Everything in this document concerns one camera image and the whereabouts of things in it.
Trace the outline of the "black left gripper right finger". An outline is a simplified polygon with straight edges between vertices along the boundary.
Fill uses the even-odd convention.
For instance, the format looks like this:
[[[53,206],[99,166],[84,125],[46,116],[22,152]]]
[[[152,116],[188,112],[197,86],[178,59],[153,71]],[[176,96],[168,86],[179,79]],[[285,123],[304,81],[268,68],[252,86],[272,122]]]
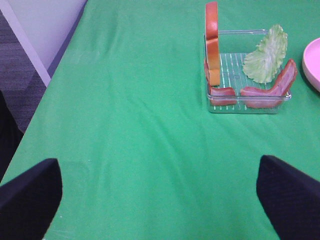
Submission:
[[[256,194],[281,240],[320,238],[319,181],[273,155],[263,155]]]

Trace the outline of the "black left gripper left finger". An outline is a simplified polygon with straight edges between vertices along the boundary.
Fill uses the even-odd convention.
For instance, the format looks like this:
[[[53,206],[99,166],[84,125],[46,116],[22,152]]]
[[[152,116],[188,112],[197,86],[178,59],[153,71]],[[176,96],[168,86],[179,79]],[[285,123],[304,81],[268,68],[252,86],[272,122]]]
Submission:
[[[45,159],[2,185],[0,238],[43,239],[62,195],[62,175],[56,158]]]

